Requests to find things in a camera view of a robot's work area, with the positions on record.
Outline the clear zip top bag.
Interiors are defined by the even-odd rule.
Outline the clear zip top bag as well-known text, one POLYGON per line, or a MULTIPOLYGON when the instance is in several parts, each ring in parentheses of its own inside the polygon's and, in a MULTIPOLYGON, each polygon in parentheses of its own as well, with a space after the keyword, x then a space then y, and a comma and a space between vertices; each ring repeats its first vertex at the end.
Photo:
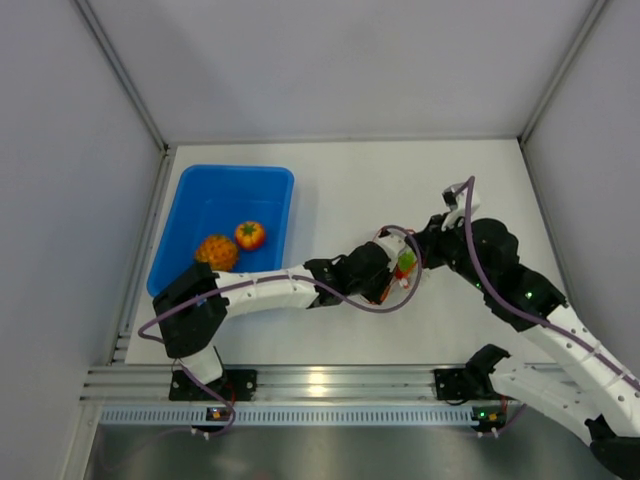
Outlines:
POLYGON ((389 257, 388 274, 383 275, 383 285, 378 305, 398 310, 415 296, 423 274, 423 251, 415 245, 414 230, 381 227, 373 242, 389 257))

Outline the fake orange peach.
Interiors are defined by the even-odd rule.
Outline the fake orange peach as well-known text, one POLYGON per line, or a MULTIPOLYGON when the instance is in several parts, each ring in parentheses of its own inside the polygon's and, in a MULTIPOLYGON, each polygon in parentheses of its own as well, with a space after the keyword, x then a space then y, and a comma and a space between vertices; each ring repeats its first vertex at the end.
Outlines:
POLYGON ((242 250, 255 251, 266 241, 266 230, 259 222, 246 221, 236 227, 234 238, 242 250))

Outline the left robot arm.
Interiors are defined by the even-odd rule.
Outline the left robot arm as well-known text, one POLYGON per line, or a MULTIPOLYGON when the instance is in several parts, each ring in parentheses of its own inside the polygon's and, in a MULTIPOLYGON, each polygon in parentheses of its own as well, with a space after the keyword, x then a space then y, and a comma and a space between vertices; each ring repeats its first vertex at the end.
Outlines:
POLYGON ((277 271, 230 273, 194 263, 153 299, 156 318, 141 327, 147 336, 157 325, 156 340, 168 358, 192 374, 191 386, 204 399, 219 397, 226 386, 224 367, 213 345, 224 321, 277 309, 310 310, 350 304, 372 311, 384 302, 404 240, 391 235, 368 241, 348 255, 311 259, 277 271))

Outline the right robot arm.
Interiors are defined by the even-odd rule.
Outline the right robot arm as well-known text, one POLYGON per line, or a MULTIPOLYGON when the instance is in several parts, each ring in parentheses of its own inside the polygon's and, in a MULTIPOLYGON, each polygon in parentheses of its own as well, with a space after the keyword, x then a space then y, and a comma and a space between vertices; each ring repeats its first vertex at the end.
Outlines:
POLYGON ((494 219, 443 216, 409 236, 425 269, 450 268, 482 293, 486 307, 544 351, 570 378, 557 381, 495 345, 465 366, 475 395, 511 397, 570 431, 619 479, 639 476, 639 379, 596 339, 563 293, 521 263, 519 242, 494 219))

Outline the fake pineapple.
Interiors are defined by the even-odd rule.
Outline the fake pineapple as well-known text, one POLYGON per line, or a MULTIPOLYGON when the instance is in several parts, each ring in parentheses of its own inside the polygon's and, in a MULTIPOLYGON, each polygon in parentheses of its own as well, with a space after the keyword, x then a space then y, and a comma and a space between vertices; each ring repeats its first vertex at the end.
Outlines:
POLYGON ((196 262, 208 264, 214 271, 230 272, 238 259, 237 245, 227 236, 219 234, 205 238, 194 254, 196 262))

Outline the fake red chili pepper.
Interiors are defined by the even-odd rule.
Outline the fake red chili pepper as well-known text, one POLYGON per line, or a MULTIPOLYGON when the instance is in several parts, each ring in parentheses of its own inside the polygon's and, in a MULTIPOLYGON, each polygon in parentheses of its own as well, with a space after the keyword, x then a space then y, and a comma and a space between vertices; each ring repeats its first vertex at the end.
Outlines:
POLYGON ((410 288, 410 276, 412 273, 412 268, 402 269, 397 267, 394 271, 394 277, 396 282, 405 290, 410 288))

